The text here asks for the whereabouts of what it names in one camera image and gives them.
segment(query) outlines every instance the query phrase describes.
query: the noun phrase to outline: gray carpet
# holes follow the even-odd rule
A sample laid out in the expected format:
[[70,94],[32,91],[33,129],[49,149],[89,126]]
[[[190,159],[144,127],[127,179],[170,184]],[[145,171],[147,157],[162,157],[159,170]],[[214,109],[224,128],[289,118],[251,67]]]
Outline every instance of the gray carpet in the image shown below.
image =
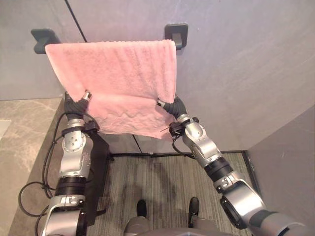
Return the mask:
[[[242,155],[225,154],[231,166],[250,182]],[[198,163],[188,157],[117,157],[111,162],[99,209],[107,212],[89,227],[89,236],[118,236],[132,217],[136,203],[145,199],[151,229],[186,227],[190,198],[200,200],[200,216],[212,220],[221,232],[250,236],[234,228],[222,210],[219,194]]]

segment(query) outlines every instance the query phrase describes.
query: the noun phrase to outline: marble countertop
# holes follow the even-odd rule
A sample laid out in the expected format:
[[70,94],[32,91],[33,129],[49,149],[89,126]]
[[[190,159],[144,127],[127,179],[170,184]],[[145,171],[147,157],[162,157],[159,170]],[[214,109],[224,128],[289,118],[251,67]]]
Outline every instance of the marble countertop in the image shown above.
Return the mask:
[[0,120],[11,121],[0,140],[0,236],[9,232],[19,191],[28,180],[61,101],[0,101]]

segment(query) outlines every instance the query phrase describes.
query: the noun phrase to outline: black bracket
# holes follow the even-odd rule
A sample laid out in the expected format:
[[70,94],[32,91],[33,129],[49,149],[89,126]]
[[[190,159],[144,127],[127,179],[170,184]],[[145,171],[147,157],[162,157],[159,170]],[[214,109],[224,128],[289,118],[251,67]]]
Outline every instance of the black bracket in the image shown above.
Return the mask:
[[165,39],[171,39],[175,42],[176,50],[181,50],[187,44],[188,25],[170,24],[165,26]]
[[34,46],[34,51],[37,54],[46,54],[45,46],[48,44],[60,43],[52,29],[32,29],[31,34],[37,41]]

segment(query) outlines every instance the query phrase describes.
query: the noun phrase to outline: gray wall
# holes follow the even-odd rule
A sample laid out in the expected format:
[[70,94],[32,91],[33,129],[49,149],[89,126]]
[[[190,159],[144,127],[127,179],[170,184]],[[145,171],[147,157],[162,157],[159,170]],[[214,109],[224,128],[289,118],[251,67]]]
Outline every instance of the gray wall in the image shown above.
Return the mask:
[[0,100],[59,97],[63,88],[46,55],[33,51],[32,29],[83,42],[63,0],[0,0]]
[[315,232],[315,106],[249,149],[267,206]]
[[188,23],[177,94],[222,150],[249,149],[314,103],[314,0],[69,2],[89,42],[163,39],[166,24]]
[[[252,147],[314,103],[313,0],[69,2],[89,42],[159,40],[166,24],[188,23],[177,94],[222,150]],[[0,99],[61,95],[29,31],[50,27],[63,42],[82,41],[64,1],[2,1],[0,11]],[[134,151],[130,135],[112,139],[117,151]],[[139,143],[143,151],[172,151],[153,138]]]

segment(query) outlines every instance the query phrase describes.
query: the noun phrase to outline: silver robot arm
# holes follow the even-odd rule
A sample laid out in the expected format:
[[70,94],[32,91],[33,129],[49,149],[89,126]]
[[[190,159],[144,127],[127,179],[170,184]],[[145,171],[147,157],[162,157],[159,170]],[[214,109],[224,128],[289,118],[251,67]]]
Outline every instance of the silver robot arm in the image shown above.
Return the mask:
[[249,228],[255,236],[311,235],[305,225],[284,214],[267,210],[260,196],[224,159],[199,120],[189,117],[178,97],[172,104],[162,101],[157,104],[174,115],[176,122],[170,124],[170,133],[173,138],[183,137],[183,142],[211,178],[217,192],[222,194],[220,204],[236,228]]
[[[71,103],[66,94],[65,111],[85,112],[91,94],[86,92],[77,103]],[[93,142],[83,133],[83,116],[68,114],[67,128],[63,130],[63,158],[55,195],[51,198],[42,236],[85,236],[86,220],[82,208],[85,202],[85,184],[89,175]]]

